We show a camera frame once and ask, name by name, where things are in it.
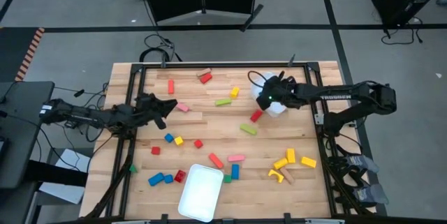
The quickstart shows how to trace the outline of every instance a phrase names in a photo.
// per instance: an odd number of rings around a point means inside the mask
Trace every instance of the gray floor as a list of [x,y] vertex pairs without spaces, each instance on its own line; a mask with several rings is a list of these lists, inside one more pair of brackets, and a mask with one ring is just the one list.
[[[323,0],[256,0],[265,5],[255,23],[328,24]],[[378,24],[369,0],[331,0],[338,24]],[[425,23],[446,23],[447,8],[432,0],[418,14]],[[236,16],[192,15],[166,24],[237,24]],[[100,27],[150,25],[139,0],[14,0],[0,26]],[[150,33],[46,33],[26,80],[52,80],[58,86],[99,91],[114,62],[137,61]],[[338,60],[332,32],[327,30],[170,31],[185,61]],[[340,31],[354,82],[389,82],[397,91],[398,111],[370,116],[366,127],[379,179],[390,204],[390,216],[447,219],[445,183],[447,144],[443,139],[442,106],[446,97],[447,30],[422,30],[423,44],[387,46],[383,32]],[[393,40],[408,40],[401,31]],[[147,60],[158,59],[157,55]],[[55,91],[70,103],[83,104]],[[55,147],[70,147],[60,128],[46,126]],[[92,147],[77,131],[68,136],[76,147]],[[44,157],[49,151],[43,144]],[[38,150],[33,157],[38,158]],[[79,206],[46,207],[39,223],[73,219]]]

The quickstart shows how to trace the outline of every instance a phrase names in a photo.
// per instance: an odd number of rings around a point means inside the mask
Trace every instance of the wooden table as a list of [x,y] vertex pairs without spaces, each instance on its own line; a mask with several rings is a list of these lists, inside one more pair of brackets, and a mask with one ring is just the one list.
[[[324,85],[342,84],[336,61],[319,62]],[[129,81],[131,64],[115,64],[112,69],[105,107],[123,103]],[[300,110],[289,109],[277,118],[264,114],[255,124],[251,114],[258,108],[250,95],[249,70],[261,73],[286,71],[297,82],[305,82],[302,68],[213,68],[213,78],[201,84],[195,68],[150,69],[146,73],[145,92],[155,93],[160,99],[176,98],[188,105],[190,112],[174,110],[165,120],[167,129],[159,130],[153,122],[138,129],[134,165],[137,174],[131,175],[126,219],[160,219],[168,214],[169,219],[184,219],[177,207],[184,182],[160,183],[149,186],[147,180],[158,172],[175,176],[178,170],[188,171],[197,163],[214,167],[208,154],[215,153],[224,162],[223,172],[230,174],[227,156],[244,154],[247,159],[240,163],[240,179],[223,184],[214,218],[283,218],[289,212],[293,218],[330,217],[323,170],[319,158],[313,115],[310,106]],[[138,78],[134,92],[138,87]],[[175,93],[168,95],[168,80],[175,81]],[[214,106],[215,100],[229,98],[230,90],[239,87],[237,99],[230,105]],[[330,101],[329,110],[338,112],[348,106],[346,101]],[[256,136],[239,129],[240,124],[251,124],[258,129]],[[353,128],[345,126],[343,134],[356,139]],[[164,135],[182,136],[185,143],[178,147],[167,143]],[[96,142],[96,148],[110,137],[104,133]],[[193,141],[200,139],[204,146],[195,148]],[[337,143],[347,151],[359,153],[358,145],[338,137]],[[151,154],[151,147],[161,147],[161,155]],[[80,216],[89,213],[109,186],[117,140],[111,139],[95,154],[89,171]],[[272,164],[285,156],[287,148],[294,148],[296,164],[286,168],[295,178],[290,185],[284,180],[278,184],[269,177]],[[123,159],[127,146],[124,147]],[[299,163],[300,157],[317,160],[315,169]],[[118,213],[120,188],[115,196],[114,214]]]

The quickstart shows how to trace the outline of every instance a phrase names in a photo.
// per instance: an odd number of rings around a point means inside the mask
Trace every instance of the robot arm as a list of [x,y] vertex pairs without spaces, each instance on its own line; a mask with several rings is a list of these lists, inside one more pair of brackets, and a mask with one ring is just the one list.
[[160,128],[166,128],[166,118],[177,105],[175,99],[159,100],[154,94],[142,94],[136,98],[136,106],[114,105],[107,110],[93,110],[74,106],[62,99],[52,99],[42,106],[40,118],[45,124],[74,121],[95,128],[107,128],[114,135],[126,134],[154,120]]
[[342,112],[329,112],[324,115],[323,128],[327,135],[339,135],[342,126],[370,114],[391,114],[396,111],[396,94],[389,85],[373,81],[353,85],[316,87],[299,84],[293,77],[284,77],[284,71],[265,81],[260,96],[256,99],[262,110],[269,108],[271,102],[299,109],[303,105],[320,100],[358,100],[360,103]]

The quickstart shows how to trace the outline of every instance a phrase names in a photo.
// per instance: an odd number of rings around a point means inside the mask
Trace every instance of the black frame rail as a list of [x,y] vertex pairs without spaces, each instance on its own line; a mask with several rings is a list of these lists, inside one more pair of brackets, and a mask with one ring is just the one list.
[[[323,86],[323,80],[321,78],[320,74],[320,68],[318,62],[294,62],[291,66],[293,68],[302,68],[305,74],[305,79],[307,84],[312,84],[312,78],[311,78],[311,72],[314,73],[316,83],[318,86]],[[135,84],[135,79],[137,77],[137,74],[140,73],[140,81],[138,84],[138,94],[139,96],[144,91],[145,86],[145,76],[147,70],[150,68],[160,68],[160,64],[132,64],[131,66],[131,74],[129,77],[129,83],[127,87],[127,93],[126,93],[126,104],[131,103],[131,99],[133,96],[133,88]],[[288,62],[287,61],[280,61],[280,62],[214,62],[214,63],[166,63],[166,68],[288,68]],[[323,108],[323,113],[328,112],[328,104],[323,101],[321,102],[321,106]],[[317,114],[317,106],[316,103],[311,104],[312,114]],[[321,160],[326,159],[328,157],[326,153],[326,149],[324,146],[324,139],[322,134],[322,128],[319,125],[316,125],[315,118],[314,125],[315,125],[315,131],[316,131],[316,138],[318,141],[318,150],[320,153]],[[128,154],[131,155],[133,158],[133,154],[135,151],[135,141],[136,141],[136,134],[137,132],[134,131],[133,137],[129,140],[129,148],[128,148]],[[112,180],[116,178],[119,167],[121,165],[122,160],[122,153],[123,153],[123,147],[124,142],[126,140],[119,139],[118,145],[117,145],[117,153],[115,156],[115,162],[113,165],[113,171],[112,171]],[[330,142],[330,148],[331,148],[331,154],[333,156],[337,155],[337,151],[335,148],[335,140],[332,138],[329,140]],[[330,209],[330,215],[336,216],[337,209],[336,209],[336,203],[334,198],[334,191],[332,190],[331,186],[331,177],[330,173],[323,169],[323,176],[325,179],[325,187],[326,187],[326,193],[328,195],[328,204]],[[122,188],[122,196],[119,206],[119,215],[125,216],[126,213],[126,205],[127,205],[127,197],[129,195],[129,186],[130,186],[130,178],[131,173],[127,172],[126,176],[124,177],[123,182],[123,188]],[[112,209],[113,209],[113,202],[114,202],[114,196],[112,196],[111,200],[109,201],[105,215],[111,216],[112,215]],[[344,209],[344,214],[349,214],[348,209]],[[290,220],[290,223],[305,223],[305,219],[303,218],[290,218],[290,214],[285,214],[285,218],[278,218],[278,219],[243,219],[243,220],[233,220],[237,221],[237,223],[284,223],[284,220]],[[224,220],[213,220],[213,223],[226,223],[223,222]],[[163,219],[161,220],[151,220],[151,223],[165,223],[163,222]],[[195,220],[170,220],[170,223],[198,223]]]

